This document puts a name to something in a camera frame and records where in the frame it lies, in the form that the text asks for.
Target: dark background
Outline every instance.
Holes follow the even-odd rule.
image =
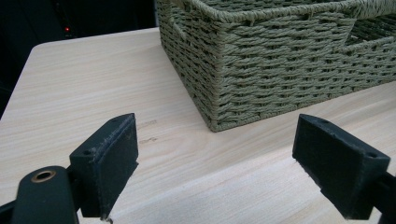
[[[0,118],[34,46],[155,26],[154,0],[0,0]]]

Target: green woven basket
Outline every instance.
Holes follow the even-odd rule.
[[[395,0],[157,0],[161,40],[222,131],[396,80]]]

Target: screw hole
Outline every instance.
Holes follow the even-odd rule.
[[[32,182],[42,183],[42,182],[45,182],[45,181],[53,178],[55,175],[56,175],[55,171],[51,171],[51,170],[43,171],[43,172],[40,172],[40,173],[34,175],[32,177]]]
[[[376,154],[374,152],[367,153],[367,156],[371,158],[376,158]]]

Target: light wood surface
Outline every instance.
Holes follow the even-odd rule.
[[[396,174],[396,82],[212,133],[149,29],[32,50],[0,121],[0,204],[15,199],[25,175],[67,167],[102,124],[131,112],[140,165],[110,215],[116,224],[376,223],[376,210],[369,221],[345,221],[291,157],[300,113],[388,154]]]

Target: clamp jaw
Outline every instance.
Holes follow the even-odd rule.
[[[78,223],[107,219],[137,167],[134,114],[105,123],[70,154],[70,166],[33,171],[19,185],[17,199],[0,207],[0,223]]]
[[[325,119],[300,115],[292,157],[344,218],[368,219],[376,207],[381,223],[396,223],[389,156]]]

